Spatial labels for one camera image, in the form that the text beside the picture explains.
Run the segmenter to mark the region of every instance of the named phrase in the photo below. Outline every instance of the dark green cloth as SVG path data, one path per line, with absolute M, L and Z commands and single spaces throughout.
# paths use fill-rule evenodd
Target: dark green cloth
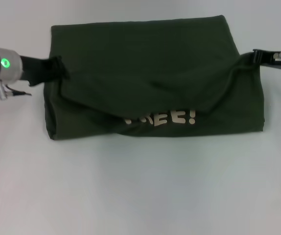
M 60 25 L 51 33 L 50 55 L 61 55 L 70 72 L 45 84 L 54 140 L 263 129 L 259 67 L 239 55 L 223 16 Z

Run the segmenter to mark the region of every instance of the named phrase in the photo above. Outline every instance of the folded cloth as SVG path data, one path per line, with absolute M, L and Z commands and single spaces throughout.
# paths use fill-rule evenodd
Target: folded cloth
M 223 16 L 59 25 L 51 56 L 70 78 L 45 84 L 51 139 L 107 133 L 183 137 L 262 131 L 259 66 Z

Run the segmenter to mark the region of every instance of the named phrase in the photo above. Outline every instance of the white background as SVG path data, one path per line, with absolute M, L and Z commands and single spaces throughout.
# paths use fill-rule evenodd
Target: white background
M 281 50 L 277 0 L 0 0 L 0 47 L 46 58 L 50 27 L 224 15 L 241 53 Z M 51 141 L 42 87 L 0 101 L 0 235 L 281 234 L 281 70 L 263 133 Z

